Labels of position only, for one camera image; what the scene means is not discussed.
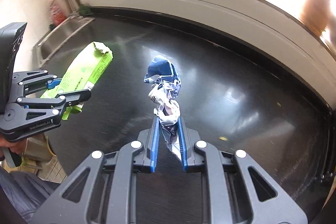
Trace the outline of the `person's left hand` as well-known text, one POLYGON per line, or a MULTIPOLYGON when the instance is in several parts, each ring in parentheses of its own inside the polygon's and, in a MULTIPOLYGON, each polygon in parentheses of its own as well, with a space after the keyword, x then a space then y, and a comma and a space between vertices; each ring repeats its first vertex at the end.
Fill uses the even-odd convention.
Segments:
POLYGON ((3 147, 8 148, 13 153, 22 155, 25 152, 26 147, 27 147, 27 139, 22 139, 17 142, 9 142, 5 139, 3 134, 0 134, 0 147, 1 147, 0 158, 1 158, 1 161, 3 161, 5 158, 3 151, 2 151, 3 147))

